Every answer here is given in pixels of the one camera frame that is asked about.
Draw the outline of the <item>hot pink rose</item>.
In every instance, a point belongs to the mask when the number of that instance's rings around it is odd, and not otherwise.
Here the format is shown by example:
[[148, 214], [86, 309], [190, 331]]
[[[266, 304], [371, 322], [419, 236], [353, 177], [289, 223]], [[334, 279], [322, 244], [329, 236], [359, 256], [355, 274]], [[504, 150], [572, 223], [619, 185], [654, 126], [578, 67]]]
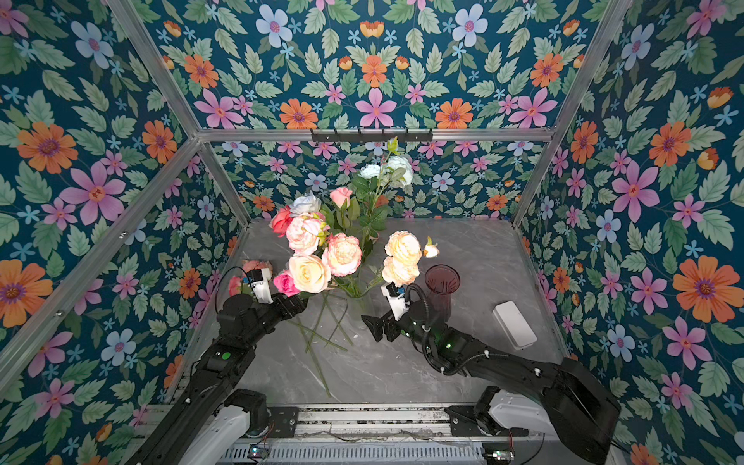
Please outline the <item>hot pink rose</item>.
[[288, 270], [283, 270], [281, 273], [273, 278], [273, 285], [277, 288], [277, 291], [284, 296], [297, 296], [300, 294], [300, 290], [295, 284], [294, 277]]

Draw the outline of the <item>cream pink large rose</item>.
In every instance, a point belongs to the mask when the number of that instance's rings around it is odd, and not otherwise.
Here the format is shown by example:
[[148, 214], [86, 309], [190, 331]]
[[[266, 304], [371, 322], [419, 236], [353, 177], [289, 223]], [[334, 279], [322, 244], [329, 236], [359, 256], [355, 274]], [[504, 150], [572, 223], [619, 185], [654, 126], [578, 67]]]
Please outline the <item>cream pink large rose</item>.
[[329, 286], [331, 270], [315, 255], [294, 255], [288, 261], [289, 273], [300, 292], [319, 294]]

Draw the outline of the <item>cream peony bunch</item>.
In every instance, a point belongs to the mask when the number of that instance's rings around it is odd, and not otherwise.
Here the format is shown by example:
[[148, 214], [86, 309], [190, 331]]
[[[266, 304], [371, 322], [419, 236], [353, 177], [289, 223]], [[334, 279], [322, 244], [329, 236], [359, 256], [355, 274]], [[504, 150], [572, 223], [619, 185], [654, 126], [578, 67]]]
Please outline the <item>cream peony bunch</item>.
[[411, 232], [398, 231], [393, 232], [387, 241], [382, 268], [375, 272], [367, 292], [383, 284], [393, 284], [395, 288], [413, 284], [420, 275], [422, 258], [433, 259], [440, 254], [438, 244], [430, 236], [425, 244], [421, 244]]

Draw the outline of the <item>large pink peony bunch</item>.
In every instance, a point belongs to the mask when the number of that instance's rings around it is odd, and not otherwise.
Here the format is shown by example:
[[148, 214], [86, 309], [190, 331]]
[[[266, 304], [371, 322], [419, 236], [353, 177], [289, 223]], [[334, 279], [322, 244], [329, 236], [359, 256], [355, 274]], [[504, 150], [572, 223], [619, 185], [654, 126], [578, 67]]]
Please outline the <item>large pink peony bunch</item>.
[[294, 217], [285, 236], [296, 255], [317, 255], [334, 277], [350, 276], [362, 264], [360, 240], [344, 232], [333, 234], [321, 213]]

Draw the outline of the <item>coral pink rose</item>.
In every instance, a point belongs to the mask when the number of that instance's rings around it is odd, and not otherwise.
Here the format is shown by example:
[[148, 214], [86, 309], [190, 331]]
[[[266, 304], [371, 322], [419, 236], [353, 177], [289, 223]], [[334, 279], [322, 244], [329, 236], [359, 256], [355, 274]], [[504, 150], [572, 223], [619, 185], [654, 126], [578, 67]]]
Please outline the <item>coral pink rose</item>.
[[292, 209], [290, 207], [284, 207], [277, 211], [276, 215], [271, 219], [269, 226], [273, 234], [276, 234], [279, 238], [284, 238], [293, 221]]

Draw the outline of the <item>large white rose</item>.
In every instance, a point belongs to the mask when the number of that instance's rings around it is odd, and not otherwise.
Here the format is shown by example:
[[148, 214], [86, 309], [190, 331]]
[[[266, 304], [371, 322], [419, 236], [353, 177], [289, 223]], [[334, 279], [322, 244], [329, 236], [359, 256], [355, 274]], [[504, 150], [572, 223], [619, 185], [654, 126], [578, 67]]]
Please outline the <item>large white rose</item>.
[[312, 193], [307, 196], [298, 197], [290, 205], [292, 217], [302, 216], [304, 214], [318, 213], [322, 208], [322, 201]]

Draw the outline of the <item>light pink rose stem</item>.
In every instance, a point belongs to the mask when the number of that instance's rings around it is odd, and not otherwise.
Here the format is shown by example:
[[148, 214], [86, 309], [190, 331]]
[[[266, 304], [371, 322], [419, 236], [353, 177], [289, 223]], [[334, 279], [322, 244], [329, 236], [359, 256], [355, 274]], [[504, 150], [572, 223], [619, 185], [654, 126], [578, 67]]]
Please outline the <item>light pink rose stem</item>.
[[347, 187], [338, 187], [329, 195], [334, 206], [335, 225], [344, 234], [351, 231], [353, 223], [352, 195], [353, 191]]

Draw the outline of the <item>white flower spray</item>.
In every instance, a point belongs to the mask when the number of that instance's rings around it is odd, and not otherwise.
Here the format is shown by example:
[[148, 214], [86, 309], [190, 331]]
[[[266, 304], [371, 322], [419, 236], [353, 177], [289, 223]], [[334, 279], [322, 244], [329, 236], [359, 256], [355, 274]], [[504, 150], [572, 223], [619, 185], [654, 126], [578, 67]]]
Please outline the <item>white flower spray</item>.
[[376, 236], [385, 230], [391, 207], [388, 195], [413, 185], [414, 169], [397, 138], [387, 141], [387, 150], [378, 162], [364, 166], [352, 180], [352, 202], [358, 206], [360, 226]]

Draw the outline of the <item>clear glass vase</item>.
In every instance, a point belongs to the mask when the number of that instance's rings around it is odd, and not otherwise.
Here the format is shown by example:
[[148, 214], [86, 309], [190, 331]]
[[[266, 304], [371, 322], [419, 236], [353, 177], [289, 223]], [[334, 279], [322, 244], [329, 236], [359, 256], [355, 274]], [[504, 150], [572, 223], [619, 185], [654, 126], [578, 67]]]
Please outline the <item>clear glass vase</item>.
[[360, 317], [374, 313], [372, 288], [358, 273], [344, 277], [343, 285], [352, 315]]

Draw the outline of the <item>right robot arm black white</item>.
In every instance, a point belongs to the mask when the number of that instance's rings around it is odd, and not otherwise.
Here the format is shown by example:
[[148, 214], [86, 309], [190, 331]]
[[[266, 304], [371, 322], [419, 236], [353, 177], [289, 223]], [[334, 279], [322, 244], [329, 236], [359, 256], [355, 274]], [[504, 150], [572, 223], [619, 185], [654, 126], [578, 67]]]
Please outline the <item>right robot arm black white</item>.
[[542, 432], [587, 462], [606, 463], [621, 406], [582, 363], [536, 362], [492, 348], [444, 323], [418, 285], [389, 304], [381, 317], [362, 316], [376, 341], [406, 336], [440, 374], [488, 381], [470, 418], [484, 434]]

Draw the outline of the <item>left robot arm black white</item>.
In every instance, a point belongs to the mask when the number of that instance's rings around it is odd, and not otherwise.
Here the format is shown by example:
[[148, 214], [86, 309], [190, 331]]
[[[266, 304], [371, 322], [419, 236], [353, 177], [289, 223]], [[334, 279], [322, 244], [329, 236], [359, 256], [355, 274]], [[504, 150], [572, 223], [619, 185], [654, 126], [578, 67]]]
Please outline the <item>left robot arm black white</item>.
[[302, 313], [307, 300], [275, 294], [258, 303], [247, 294], [224, 302], [217, 314], [219, 333], [197, 362], [182, 396], [128, 460], [130, 464], [176, 464], [217, 408], [233, 394], [255, 360], [256, 347], [284, 321]]

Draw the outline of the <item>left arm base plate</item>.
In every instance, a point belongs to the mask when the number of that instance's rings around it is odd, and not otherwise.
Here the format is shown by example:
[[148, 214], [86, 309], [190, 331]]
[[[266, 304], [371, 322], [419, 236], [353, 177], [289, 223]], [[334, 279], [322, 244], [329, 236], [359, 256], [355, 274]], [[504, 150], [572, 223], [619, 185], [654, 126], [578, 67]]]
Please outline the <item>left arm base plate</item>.
[[291, 439], [296, 434], [300, 408], [291, 407], [269, 407], [269, 425], [264, 438], [269, 439]]

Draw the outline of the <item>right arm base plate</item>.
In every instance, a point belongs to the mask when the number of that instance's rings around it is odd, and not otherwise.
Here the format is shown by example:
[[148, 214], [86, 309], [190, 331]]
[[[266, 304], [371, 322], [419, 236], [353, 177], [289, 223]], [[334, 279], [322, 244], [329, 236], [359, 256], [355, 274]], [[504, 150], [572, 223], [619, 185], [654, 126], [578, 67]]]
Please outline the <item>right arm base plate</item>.
[[451, 405], [445, 408], [449, 416], [451, 435], [455, 437], [527, 437], [529, 431], [524, 428], [505, 428], [498, 424], [488, 409], [491, 401], [497, 393], [501, 393], [499, 387], [488, 387], [482, 393], [474, 405]]

